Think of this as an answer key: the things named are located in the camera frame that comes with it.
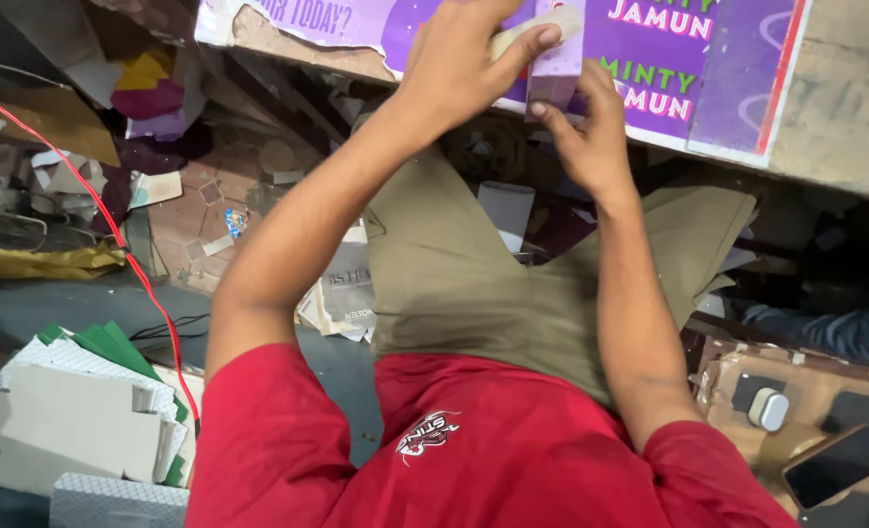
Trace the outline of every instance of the man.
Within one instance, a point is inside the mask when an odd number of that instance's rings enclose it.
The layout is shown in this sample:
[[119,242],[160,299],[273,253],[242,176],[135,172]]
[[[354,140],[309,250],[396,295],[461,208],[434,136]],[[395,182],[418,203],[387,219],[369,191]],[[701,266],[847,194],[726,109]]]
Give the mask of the man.
[[[677,336],[754,199],[671,190],[648,198],[645,223],[623,102],[590,64],[578,130],[532,108],[597,204],[598,231],[562,258],[518,265],[425,150],[558,43],[557,26],[538,26],[491,63],[489,38],[518,3],[444,2],[396,93],[281,200],[222,279],[188,526],[795,525],[704,423]],[[386,430],[357,471],[293,314],[364,210]],[[648,230],[686,264],[659,264],[669,304]]]

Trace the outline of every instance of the yellow paper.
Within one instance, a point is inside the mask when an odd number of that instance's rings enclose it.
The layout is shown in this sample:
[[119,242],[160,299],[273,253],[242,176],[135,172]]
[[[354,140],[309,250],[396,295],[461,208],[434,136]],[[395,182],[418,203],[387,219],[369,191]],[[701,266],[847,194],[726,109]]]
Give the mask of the yellow paper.
[[163,50],[145,52],[123,62],[122,71],[116,90],[153,90],[160,79],[170,79],[174,74],[174,56]]
[[46,277],[88,280],[125,266],[125,254],[107,242],[73,251],[34,253],[0,249],[0,279]]

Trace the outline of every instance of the red stripe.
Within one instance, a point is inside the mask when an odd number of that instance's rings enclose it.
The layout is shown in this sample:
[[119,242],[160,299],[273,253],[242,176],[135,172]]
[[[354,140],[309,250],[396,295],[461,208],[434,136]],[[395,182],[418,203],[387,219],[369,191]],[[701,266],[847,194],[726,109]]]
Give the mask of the red stripe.
[[803,11],[806,0],[796,0],[793,6],[793,17],[790,19],[789,29],[786,30],[786,39],[783,41],[783,49],[780,54],[780,64],[777,65],[777,74],[773,77],[773,90],[770,91],[770,99],[767,103],[767,114],[764,115],[764,124],[760,127],[760,136],[757,138],[755,153],[764,154],[770,140],[773,129],[773,119],[780,106],[780,98],[783,97],[783,84],[786,82],[786,71],[789,69],[790,58],[793,56],[793,46],[796,45],[796,35],[800,30],[800,22],[803,21]]

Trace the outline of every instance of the purple box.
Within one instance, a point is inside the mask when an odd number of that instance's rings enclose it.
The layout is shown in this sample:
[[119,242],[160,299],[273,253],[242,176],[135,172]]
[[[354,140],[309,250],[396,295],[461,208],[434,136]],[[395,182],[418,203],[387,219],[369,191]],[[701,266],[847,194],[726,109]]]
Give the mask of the purple box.
[[[536,0],[535,16],[565,5],[577,7],[581,15],[579,19],[582,21],[585,19],[585,0]],[[539,58],[529,66],[526,102],[551,102],[564,112],[578,86],[583,49],[584,31],[579,31],[577,35],[557,48],[539,55]],[[527,109],[525,120],[536,120]]]

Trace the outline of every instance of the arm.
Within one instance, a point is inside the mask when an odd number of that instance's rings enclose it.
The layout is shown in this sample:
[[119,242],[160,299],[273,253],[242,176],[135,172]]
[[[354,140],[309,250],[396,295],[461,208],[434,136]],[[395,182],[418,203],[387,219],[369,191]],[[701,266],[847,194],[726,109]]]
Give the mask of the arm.
[[569,175],[595,199],[601,240],[598,345],[607,384],[633,446],[679,420],[703,421],[686,384],[685,358],[663,298],[630,176],[623,99],[611,76],[585,62],[579,89],[588,117],[572,128],[557,108],[533,107],[556,139]]
[[413,153],[487,108],[558,43],[558,26],[539,25],[490,60],[490,36],[521,3],[447,1],[418,30],[395,95],[282,198],[223,277],[210,319],[207,381],[245,351],[295,344],[296,305],[370,198]]

